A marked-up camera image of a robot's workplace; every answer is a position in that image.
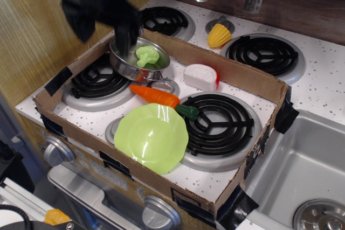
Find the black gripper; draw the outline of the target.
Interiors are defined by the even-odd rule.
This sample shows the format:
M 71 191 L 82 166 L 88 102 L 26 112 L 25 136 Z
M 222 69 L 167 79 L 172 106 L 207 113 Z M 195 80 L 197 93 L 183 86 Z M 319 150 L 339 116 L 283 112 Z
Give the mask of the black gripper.
M 127 0 L 61 0 L 66 19 L 82 41 L 95 31 L 95 23 L 115 27 L 115 43 L 122 57 L 140 36 L 140 13 Z

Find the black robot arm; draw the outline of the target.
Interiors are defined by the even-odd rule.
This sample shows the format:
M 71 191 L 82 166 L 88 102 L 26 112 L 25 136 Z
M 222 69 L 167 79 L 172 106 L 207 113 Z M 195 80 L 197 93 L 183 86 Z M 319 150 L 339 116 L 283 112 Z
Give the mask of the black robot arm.
M 127 0 L 61 0 L 65 17 L 76 36 L 87 42 L 95 31 L 95 23 L 111 26 L 121 56 L 137 43 L 143 25 L 140 11 Z

